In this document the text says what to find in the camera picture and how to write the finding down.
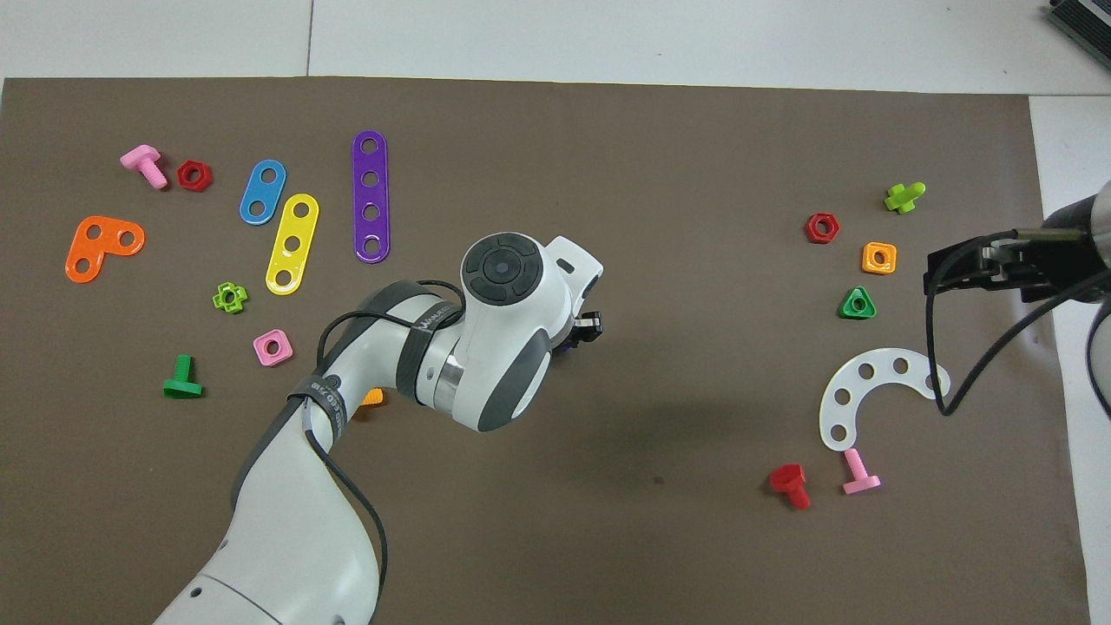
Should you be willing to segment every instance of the green bolt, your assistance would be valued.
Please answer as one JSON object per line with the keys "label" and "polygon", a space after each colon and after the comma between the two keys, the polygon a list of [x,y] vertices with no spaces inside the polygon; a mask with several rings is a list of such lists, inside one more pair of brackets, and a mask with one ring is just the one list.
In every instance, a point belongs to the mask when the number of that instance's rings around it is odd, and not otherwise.
{"label": "green bolt", "polygon": [[188,354],[179,354],[178,362],[173,366],[173,380],[162,383],[162,395],[176,400],[189,397],[200,397],[204,387],[189,382],[189,371],[193,367],[193,357]]}
{"label": "green bolt", "polygon": [[922,182],[914,182],[910,187],[895,184],[888,189],[888,198],[883,200],[883,203],[887,204],[888,210],[898,210],[899,214],[907,214],[914,210],[914,200],[922,196],[924,192],[925,184]]}

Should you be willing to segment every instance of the yellow strip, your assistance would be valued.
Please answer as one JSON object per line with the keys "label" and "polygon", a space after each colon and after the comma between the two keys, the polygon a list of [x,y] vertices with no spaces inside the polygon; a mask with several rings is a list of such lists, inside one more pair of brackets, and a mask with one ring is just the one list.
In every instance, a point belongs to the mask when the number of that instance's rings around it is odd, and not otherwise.
{"label": "yellow strip", "polygon": [[[286,205],[281,209],[281,221],[278,223],[278,236],[274,238],[274,249],[270,252],[270,268],[267,269],[267,288],[270,292],[289,294],[301,285],[319,214],[320,204],[308,193],[297,193],[286,200]],[[278,275],[282,271],[289,273],[289,281],[280,284]]]}

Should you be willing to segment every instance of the pink bolt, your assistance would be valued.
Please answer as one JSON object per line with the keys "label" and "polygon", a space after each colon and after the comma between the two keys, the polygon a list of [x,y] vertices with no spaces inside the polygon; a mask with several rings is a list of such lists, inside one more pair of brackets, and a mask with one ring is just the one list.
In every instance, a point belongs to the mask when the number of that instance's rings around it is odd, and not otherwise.
{"label": "pink bolt", "polygon": [[158,153],[158,150],[143,143],[121,155],[120,163],[131,171],[142,173],[151,187],[162,189],[169,184],[169,181],[166,179],[166,175],[162,175],[158,165],[154,164],[154,161],[160,158],[162,158],[162,154]]}
{"label": "pink bolt", "polygon": [[852,472],[853,478],[852,482],[845,483],[842,486],[845,495],[875,488],[880,485],[879,477],[868,475],[868,470],[864,468],[864,463],[860,460],[860,452],[857,452],[855,447],[844,451],[844,460],[849,463],[849,471]]}

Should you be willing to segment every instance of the black cable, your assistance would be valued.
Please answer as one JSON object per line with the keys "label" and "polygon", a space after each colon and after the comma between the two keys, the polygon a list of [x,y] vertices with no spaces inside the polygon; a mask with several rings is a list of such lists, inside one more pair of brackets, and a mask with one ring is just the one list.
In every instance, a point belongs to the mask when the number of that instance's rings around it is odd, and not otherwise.
{"label": "black cable", "polygon": [[320,442],[318,442],[317,437],[313,436],[311,430],[304,432],[304,437],[309,441],[309,445],[312,447],[312,451],[317,453],[317,457],[320,458],[320,462],[324,463],[324,466],[328,467],[328,471],[330,471],[333,476],[336,476],[336,480],[340,481],[343,486],[346,486],[347,490],[354,495],[356,500],[359,500],[362,507],[367,508],[367,513],[370,514],[370,518],[374,520],[374,526],[378,527],[378,542],[382,545],[382,573],[378,576],[378,598],[381,599],[382,588],[386,586],[386,569],[390,562],[390,548],[386,543],[386,526],[382,525],[382,517],[378,516],[378,511],[374,510],[374,506],[362,494],[362,491],[359,491],[359,487],[354,485],[354,482],[351,482],[351,478],[348,477],[347,474],[344,474],[343,471],[336,464],[336,461],[328,455],[328,452],[324,452],[324,448],[320,446]]}
{"label": "black cable", "polygon": [[[444,286],[447,289],[450,289],[452,292],[454,292],[459,296],[460,309],[457,312],[454,312],[454,314],[451,317],[444,320],[443,324],[440,325],[440,329],[450,327],[450,326],[454,325],[456,323],[458,323],[459,320],[461,320],[463,317],[463,312],[467,311],[467,299],[463,296],[462,289],[460,289],[459,286],[457,286],[456,284],[453,284],[451,282],[446,282],[443,280],[417,280],[417,283],[418,284],[422,284],[422,285]],[[374,311],[374,310],[351,310],[350,312],[344,312],[344,314],[342,314],[339,317],[332,320],[332,323],[328,324],[328,326],[324,327],[324,332],[320,333],[320,341],[317,342],[317,366],[318,367],[324,362],[324,349],[328,345],[328,337],[329,337],[329,335],[332,334],[332,331],[334,331],[337,326],[339,326],[343,322],[347,322],[348,320],[358,320],[358,319],[366,319],[366,317],[373,317],[376,320],[384,320],[387,322],[391,322],[391,323],[398,324],[399,326],[403,326],[403,327],[407,327],[407,329],[412,325],[410,322],[406,322],[404,320],[401,320],[401,319],[394,317],[393,315],[390,315],[389,312],[378,312],[378,311]]]}
{"label": "black cable", "polygon": [[975,383],[977,379],[980,377],[980,374],[983,373],[983,371],[988,367],[991,361],[1004,347],[1007,347],[1007,344],[1009,344],[1011,340],[1013,340],[1015,336],[1022,333],[1022,331],[1030,327],[1031,324],[1040,320],[1042,316],[1047,314],[1047,312],[1049,312],[1053,308],[1057,308],[1062,302],[1072,299],[1073,296],[1094,286],[1100,282],[1111,279],[1111,269],[1101,271],[1099,273],[1090,275],[1089,278],[1080,282],[1077,282],[1075,284],[1072,284],[1071,286],[1062,290],[1055,295],[1047,299],[1038,308],[1031,310],[1025,317],[1019,321],[1018,324],[1011,326],[1009,331],[1003,333],[1002,336],[1000,336],[995,341],[995,343],[993,343],[992,346],[988,349],[987,352],[984,352],[983,356],[981,356],[980,360],[977,361],[975,365],[969,372],[969,375],[964,379],[964,382],[961,383],[960,389],[957,390],[957,393],[953,395],[953,400],[949,403],[949,405],[945,405],[941,395],[941,384],[940,382],[938,382],[940,381],[940,379],[938,377],[938,359],[937,359],[937,353],[934,351],[934,341],[933,341],[933,299],[938,294],[938,289],[941,286],[941,282],[944,280],[945,273],[948,273],[949,270],[952,269],[953,265],[961,260],[961,258],[963,258],[973,250],[978,250],[985,244],[990,244],[993,241],[1002,239],[1013,239],[1013,238],[1017,238],[1017,232],[1014,230],[1007,230],[1004,232],[995,232],[994,234],[980,236],[969,241],[968,243],[958,248],[948,256],[945,256],[945,259],[941,262],[941,264],[938,265],[938,270],[934,272],[933,278],[930,280],[929,286],[927,288],[925,351],[927,351],[927,359],[930,362],[930,381],[934,383],[933,401],[938,405],[938,412],[940,412],[943,416],[948,417],[952,415],[954,412],[957,412],[957,409],[960,406],[961,401],[964,400],[964,396],[968,394],[969,390],[972,389],[972,384]]}

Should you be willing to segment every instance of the white table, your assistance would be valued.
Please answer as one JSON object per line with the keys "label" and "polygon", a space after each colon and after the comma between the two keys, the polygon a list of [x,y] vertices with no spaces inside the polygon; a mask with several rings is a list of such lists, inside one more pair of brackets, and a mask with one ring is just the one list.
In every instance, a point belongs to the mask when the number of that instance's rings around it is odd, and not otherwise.
{"label": "white table", "polygon": [[[1045,21],[1045,2],[687,4],[0,0],[0,77],[341,74],[1022,93],[1034,95],[1047,214],[1111,179],[1111,71]],[[1070,303],[1054,323],[1092,622],[1108,625],[1111,422],[1083,364],[1092,312]]]}

